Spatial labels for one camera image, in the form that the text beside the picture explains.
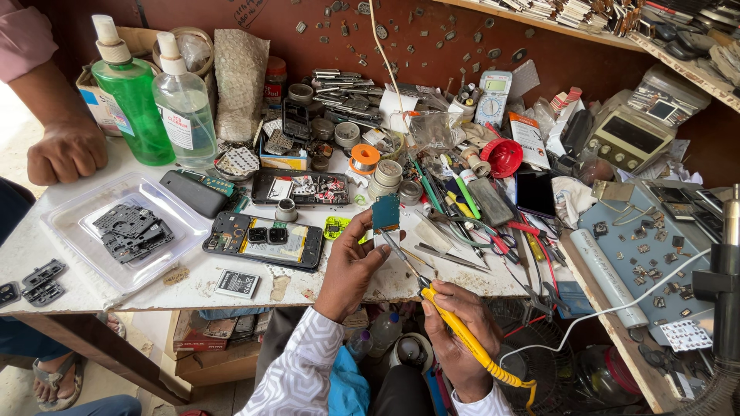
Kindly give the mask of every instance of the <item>hand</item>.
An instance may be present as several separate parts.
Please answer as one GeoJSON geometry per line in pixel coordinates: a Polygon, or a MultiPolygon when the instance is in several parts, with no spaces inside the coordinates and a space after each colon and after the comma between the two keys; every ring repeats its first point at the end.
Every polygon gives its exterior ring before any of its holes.
{"type": "MultiPolygon", "coordinates": [[[[355,215],[334,240],[321,292],[314,309],[334,322],[342,323],[363,299],[370,278],[391,254],[391,247],[375,247],[373,240],[357,242],[372,229],[372,208],[355,215]]],[[[406,232],[401,232],[401,239],[406,232]]]]}
{"type": "MultiPolygon", "coordinates": [[[[482,304],[478,295],[456,284],[439,280],[434,280],[432,286],[439,292],[434,296],[437,305],[457,315],[491,359],[496,360],[504,335],[494,321],[491,311],[482,304]]],[[[445,322],[432,302],[424,300],[422,308],[426,316],[424,328],[440,365],[457,391],[457,396],[463,403],[483,399],[493,389],[493,376],[473,357],[456,335],[447,332],[445,322]]]]}
{"type": "Polygon", "coordinates": [[[108,163],[105,135],[86,116],[47,123],[44,138],[28,150],[28,180],[48,186],[77,181],[108,163]]]}

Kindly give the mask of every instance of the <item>patterned sleeve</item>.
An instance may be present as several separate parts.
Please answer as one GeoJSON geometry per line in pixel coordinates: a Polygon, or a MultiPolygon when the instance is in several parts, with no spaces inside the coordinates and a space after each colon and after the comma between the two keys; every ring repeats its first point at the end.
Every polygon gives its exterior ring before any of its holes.
{"type": "Polygon", "coordinates": [[[457,416],[514,416],[511,405],[496,383],[488,396],[475,403],[461,402],[457,392],[453,391],[452,403],[457,409],[457,416]]]}
{"type": "Polygon", "coordinates": [[[329,373],[343,338],[343,325],[309,307],[237,416],[327,415],[329,373]]]}

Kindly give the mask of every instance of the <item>sandal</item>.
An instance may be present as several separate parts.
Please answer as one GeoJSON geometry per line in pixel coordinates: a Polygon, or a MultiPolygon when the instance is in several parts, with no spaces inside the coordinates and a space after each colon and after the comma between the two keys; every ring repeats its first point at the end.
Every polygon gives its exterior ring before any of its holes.
{"type": "Polygon", "coordinates": [[[82,368],[82,356],[76,352],[72,353],[66,360],[59,366],[55,373],[48,373],[38,367],[39,359],[33,362],[33,374],[41,382],[48,384],[53,392],[59,390],[58,383],[64,377],[64,375],[70,370],[72,365],[75,365],[75,391],[71,396],[64,399],[57,399],[57,401],[41,401],[40,397],[37,397],[38,407],[44,412],[57,412],[59,410],[65,410],[72,407],[73,404],[80,397],[82,392],[82,376],[84,370],[82,368]]]}
{"type": "Polygon", "coordinates": [[[124,325],[124,322],[118,317],[118,315],[116,315],[113,312],[100,312],[97,314],[97,317],[102,323],[105,323],[107,325],[108,315],[113,315],[113,317],[118,320],[118,336],[125,340],[126,339],[126,326],[124,325]]]}

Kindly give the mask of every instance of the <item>phone screen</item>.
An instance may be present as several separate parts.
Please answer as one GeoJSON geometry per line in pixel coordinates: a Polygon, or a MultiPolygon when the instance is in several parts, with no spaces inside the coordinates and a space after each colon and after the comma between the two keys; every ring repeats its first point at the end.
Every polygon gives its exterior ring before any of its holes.
{"type": "Polygon", "coordinates": [[[517,174],[517,208],[543,218],[555,218],[555,198],[550,174],[517,174]]]}

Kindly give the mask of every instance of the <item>multimeter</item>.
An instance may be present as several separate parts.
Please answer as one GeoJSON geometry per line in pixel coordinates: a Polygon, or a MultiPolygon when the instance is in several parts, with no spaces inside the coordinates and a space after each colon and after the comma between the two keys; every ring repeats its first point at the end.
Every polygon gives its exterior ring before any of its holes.
{"type": "Polygon", "coordinates": [[[486,122],[501,126],[506,106],[506,96],[511,89],[512,75],[508,71],[485,71],[480,77],[479,87],[483,94],[478,100],[475,122],[485,126],[486,122]]]}

